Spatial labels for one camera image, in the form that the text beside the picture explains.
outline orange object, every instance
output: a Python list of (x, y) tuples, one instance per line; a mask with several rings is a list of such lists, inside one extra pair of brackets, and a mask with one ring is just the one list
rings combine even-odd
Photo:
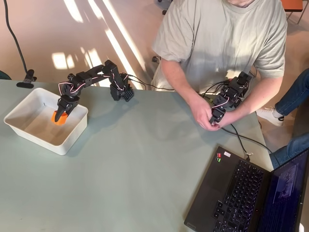
[(66, 120), (67, 120), (67, 118), (68, 118), (67, 113), (64, 112), (64, 113), (61, 115), (61, 117), (60, 117), (60, 119), (58, 120), (58, 122), (55, 122), (56, 113), (57, 113), (57, 111), (54, 111), (53, 117), (52, 117), (52, 122), (55, 123), (56, 125), (59, 125), (59, 126), (65, 124), (65, 123), (66, 123)]
[(303, 11), (303, 0), (281, 0), (281, 2), (286, 12)]

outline sneaker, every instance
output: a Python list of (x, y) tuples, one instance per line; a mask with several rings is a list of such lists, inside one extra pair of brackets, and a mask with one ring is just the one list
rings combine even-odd
[(283, 126), (283, 121), (284, 121), (284, 116), (282, 117), (275, 117), (273, 115), (275, 108), (264, 108), (264, 109), (259, 109), (256, 111), (256, 114), (259, 117), (262, 117), (266, 120), (268, 120), (269, 122), (271, 122), (272, 124), (274, 124), (277, 127), (282, 127)]

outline gray t-shirt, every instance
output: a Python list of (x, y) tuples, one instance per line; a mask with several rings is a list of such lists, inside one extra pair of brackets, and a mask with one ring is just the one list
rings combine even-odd
[[(255, 0), (246, 8), (227, 0), (174, 0), (153, 50), (180, 62), (191, 87), (202, 92), (253, 65), (263, 78), (283, 77), (286, 30), (280, 0)], [(152, 84), (171, 88), (160, 67)]]

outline jeans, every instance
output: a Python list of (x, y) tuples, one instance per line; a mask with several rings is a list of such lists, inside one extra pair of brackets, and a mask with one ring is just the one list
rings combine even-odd
[(291, 139), (287, 146), (270, 154), (270, 159), (274, 169), (278, 168), (280, 165), (292, 159), (307, 148), (309, 148), (309, 133)]
[(309, 97), (309, 69), (304, 70), (292, 87), (275, 105), (279, 114), (287, 116)]

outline robotic arm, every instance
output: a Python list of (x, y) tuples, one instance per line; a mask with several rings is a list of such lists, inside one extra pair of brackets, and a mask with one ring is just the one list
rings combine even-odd
[(219, 123), (225, 115), (225, 108), (237, 108), (240, 105), (241, 99), (244, 98), (248, 91), (251, 79), (251, 76), (241, 72), (238, 77), (234, 77), (230, 81), (228, 86), (222, 88), (221, 92), (213, 100), (214, 106), (212, 107), (210, 123)]
[(109, 78), (111, 95), (115, 101), (124, 99), (131, 100), (134, 92), (128, 83), (128, 74), (120, 74), (117, 66), (110, 60), (105, 65), (96, 66), (87, 72), (80, 72), (76, 75), (69, 74), (67, 82), (59, 83), (60, 99), (58, 110), (55, 111), (52, 121), (57, 123), (62, 116), (69, 116), (72, 110), (78, 105), (79, 97), (83, 88)]

